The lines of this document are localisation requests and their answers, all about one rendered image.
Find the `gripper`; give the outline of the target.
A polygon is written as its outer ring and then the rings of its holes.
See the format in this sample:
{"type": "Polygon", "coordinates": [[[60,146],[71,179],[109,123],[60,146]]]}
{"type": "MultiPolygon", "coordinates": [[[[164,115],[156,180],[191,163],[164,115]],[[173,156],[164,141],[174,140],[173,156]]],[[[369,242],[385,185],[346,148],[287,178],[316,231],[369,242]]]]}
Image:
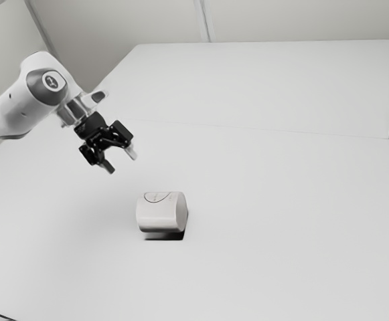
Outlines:
{"type": "Polygon", "coordinates": [[[115,120],[109,127],[99,112],[93,112],[83,119],[74,132],[84,143],[79,151],[87,162],[105,169],[109,174],[115,172],[115,168],[106,160],[105,150],[116,146],[122,148],[131,160],[137,159],[137,153],[133,147],[133,134],[119,121],[115,120]],[[111,133],[111,140],[107,138],[91,138],[98,134],[111,133]]]}

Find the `white mug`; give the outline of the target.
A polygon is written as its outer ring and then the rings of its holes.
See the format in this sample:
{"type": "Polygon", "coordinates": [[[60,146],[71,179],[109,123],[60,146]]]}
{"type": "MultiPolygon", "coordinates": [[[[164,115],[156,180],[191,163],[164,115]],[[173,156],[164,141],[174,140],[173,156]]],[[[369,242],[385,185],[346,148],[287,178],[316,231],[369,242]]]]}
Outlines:
{"type": "Polygon", "coordinates": [[[187,225],[187,201],[181,191],[143,193],[135,215],[144,233],[181,233],[187,225]]]}

